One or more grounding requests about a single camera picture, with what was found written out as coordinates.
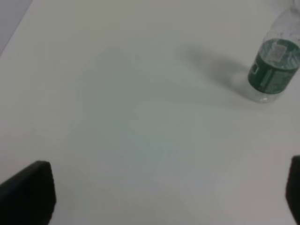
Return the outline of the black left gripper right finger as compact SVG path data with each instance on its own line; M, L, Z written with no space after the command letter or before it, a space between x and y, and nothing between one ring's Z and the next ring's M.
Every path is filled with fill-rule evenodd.
M300 225L300 157L293 156L289 169L285 197L291 214Z

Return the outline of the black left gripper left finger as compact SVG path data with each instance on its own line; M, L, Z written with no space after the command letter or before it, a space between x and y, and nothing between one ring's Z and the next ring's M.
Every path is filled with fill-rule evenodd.
M2 225L48 225L56 204L51 164L36 161L0 185Z

